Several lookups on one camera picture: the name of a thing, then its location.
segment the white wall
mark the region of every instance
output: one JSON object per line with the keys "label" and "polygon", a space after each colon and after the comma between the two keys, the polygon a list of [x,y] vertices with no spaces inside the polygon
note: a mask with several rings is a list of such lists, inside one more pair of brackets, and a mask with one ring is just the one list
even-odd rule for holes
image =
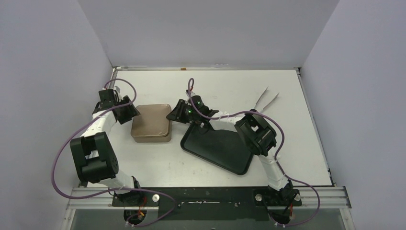
{"label": "white wall", "polygon": [[358,230],[406,229],[406,1],[341,0],[301,72]]}
{"label": "white wall", "polygon": [[79,0],[114,66],[304,64],[338,0]]}
{"label": "white wall", "polygon": [[[76,0],[0,3],[1,229],[60,228],[68,200],[51,186],[51,163],[111,71]],[[78,184],[69,149],[56,179],[65,192]]]}

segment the bolt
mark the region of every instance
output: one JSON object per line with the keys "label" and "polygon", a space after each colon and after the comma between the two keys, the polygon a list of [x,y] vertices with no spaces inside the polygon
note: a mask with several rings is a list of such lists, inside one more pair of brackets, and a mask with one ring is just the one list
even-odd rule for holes
{"label": "bolt", "polygon": [[262,201],[262,195],[261,194],[256,194],[255,195],[255,200],[256,201]]}
{"label": "bolt", "polygon": [[295,201],[300,201],[302,198],[300,197],[300,195],[299,194],[296,194],[296,196],[294,197],[294,200]]}
{"label": "bolt", "polygon": [[158,202],[158,201],[159,201],[159,195],[158,195],[158,194],[154,194],[154,195],[152,196],[152,201]]}

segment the black tray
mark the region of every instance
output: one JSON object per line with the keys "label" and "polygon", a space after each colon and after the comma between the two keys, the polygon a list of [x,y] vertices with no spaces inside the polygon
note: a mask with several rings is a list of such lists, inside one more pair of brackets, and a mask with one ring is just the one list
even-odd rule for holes
{"label": "black tray", "polygon": [[183,150],[237,175],[247,172],[253,156],[237,132],[213,131],[196,124],[190,125],[180,146]]}

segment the tin lid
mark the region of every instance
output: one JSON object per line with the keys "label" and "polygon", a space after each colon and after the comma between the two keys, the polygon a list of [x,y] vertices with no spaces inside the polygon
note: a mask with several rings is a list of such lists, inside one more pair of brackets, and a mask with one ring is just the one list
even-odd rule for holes
{"label": "tin lid", "polygon": [[160,138],[170,132],[170,121],[166,116],[171,112],[169,104],[146,104],[136,107],[139,116],[133,119],[131,136],[134,138]]}

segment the red wire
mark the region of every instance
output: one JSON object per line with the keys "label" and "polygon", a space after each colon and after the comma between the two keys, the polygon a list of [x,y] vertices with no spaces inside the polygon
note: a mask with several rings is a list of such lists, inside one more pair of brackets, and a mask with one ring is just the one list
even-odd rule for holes
{"label": "red wire", "polygon": [[138,207],[138,215],[141,214],[141,207],[143,207],[146,203],[147,203],[147,198],[144,197],[144,202],[142,202],[142,204]]}

